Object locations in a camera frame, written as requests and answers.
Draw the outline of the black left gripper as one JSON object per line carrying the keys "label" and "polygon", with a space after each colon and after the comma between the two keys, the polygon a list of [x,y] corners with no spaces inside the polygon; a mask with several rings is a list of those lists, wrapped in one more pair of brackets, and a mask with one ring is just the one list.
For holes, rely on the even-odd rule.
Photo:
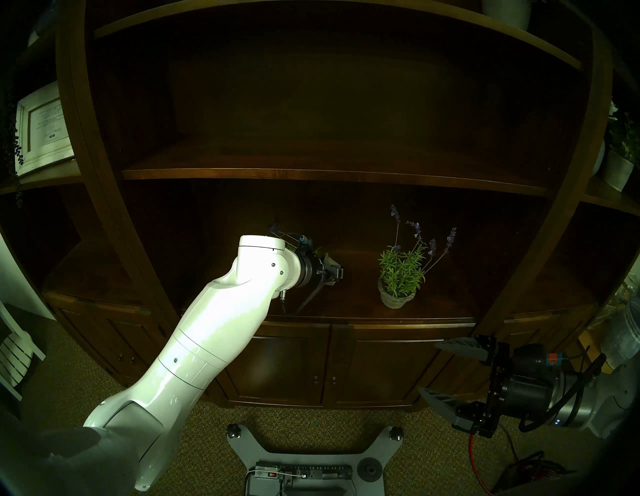
{"label": "black left gripper", "polygon": [[343,280],[344,270],[342,266],[329,255],[324,255],[324,262],[315,251],[300,251],[300,275],[299,288],[305,286],[322,286],[327,281],[328,269],[328,286],[334,286],[337,282]]}

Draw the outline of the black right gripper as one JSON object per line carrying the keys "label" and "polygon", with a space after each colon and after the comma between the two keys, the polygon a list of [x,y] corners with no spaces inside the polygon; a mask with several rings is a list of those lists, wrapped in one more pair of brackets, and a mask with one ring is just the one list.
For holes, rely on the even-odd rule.
{"label": "black right gripper", "polygon": [[418,388],[421,398],[455,430],[491,438],[502,416],[519,419],[521,432],[535,430],[551,409],[557,363],[549,362],[543,344],[532,343],[511,351],[495,337],[472,335],[450,338],[435,347],[490,367],[485,402],[463,401],[427,388]]}

